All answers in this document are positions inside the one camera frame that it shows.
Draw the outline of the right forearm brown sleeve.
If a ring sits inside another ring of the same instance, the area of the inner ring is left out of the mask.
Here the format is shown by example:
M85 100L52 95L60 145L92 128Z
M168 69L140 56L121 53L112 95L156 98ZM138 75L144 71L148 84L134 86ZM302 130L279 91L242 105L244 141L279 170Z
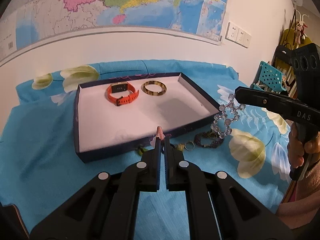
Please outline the right forearm brown sleeve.
M298 181L294 202L279 205L276 216L290 229L309 224L319 210L319 161Z

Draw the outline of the person's right hand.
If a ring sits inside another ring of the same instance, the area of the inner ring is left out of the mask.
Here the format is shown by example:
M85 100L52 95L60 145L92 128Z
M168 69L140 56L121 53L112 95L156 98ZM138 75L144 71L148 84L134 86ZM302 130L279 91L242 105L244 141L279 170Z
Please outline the person's right hand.
M304 164L303 155L305 153L311 155L309 167L319 162L319 133L315 139L306 143L298 140L298 131L296 124L291 125L289 133L289 143L287 145L289 163L293 168L298 168Z

